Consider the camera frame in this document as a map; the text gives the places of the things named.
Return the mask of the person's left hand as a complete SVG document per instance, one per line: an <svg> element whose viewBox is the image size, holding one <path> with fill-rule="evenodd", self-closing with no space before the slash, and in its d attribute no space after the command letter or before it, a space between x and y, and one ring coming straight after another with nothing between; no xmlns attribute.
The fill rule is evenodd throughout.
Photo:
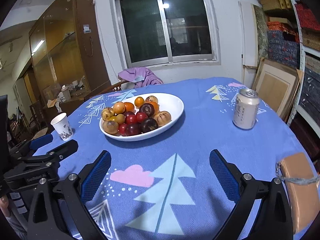
<svg viewBox="0 0 320 240"><path fill-rule="evenodd" d="M5 217L11 216L11 212L9 209L9 201L8 201L7 196L3 196L0 198L0 208L1 208L1 211L3 212L3 215Z"/></svg>

